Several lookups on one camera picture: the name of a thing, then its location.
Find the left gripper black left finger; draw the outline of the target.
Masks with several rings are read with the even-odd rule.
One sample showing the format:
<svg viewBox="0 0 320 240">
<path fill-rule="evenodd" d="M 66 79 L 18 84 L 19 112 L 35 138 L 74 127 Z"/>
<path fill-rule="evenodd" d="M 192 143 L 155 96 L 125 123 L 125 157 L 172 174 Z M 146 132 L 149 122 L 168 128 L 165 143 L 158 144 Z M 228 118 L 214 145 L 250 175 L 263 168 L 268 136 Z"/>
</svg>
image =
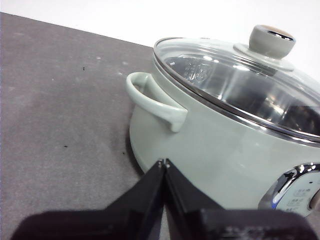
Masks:
<svg viewBox="0 0 320 240">
<path fill-rule="evenodd" d="M 157 161 L 104 209 L 46 211 L 26 217 L 13 240 L 149 240 L 160 235 L 165 168 Z"/>
</svg>

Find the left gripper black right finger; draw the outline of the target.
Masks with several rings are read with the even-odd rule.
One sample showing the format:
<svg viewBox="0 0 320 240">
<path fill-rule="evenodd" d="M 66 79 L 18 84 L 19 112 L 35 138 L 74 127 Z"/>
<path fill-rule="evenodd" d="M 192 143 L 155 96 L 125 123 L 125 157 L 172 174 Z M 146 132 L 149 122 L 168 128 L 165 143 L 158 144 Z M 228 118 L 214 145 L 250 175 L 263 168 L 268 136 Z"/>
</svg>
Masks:
<svg viewBox="0 0 320 240">
<path fill-rule="evenodd" d="M 195 187 L 168 158 L 164 161 L 166 210 L 173 240 L 316 240 L 296 213 L 225 209 Z"/>
</svg>

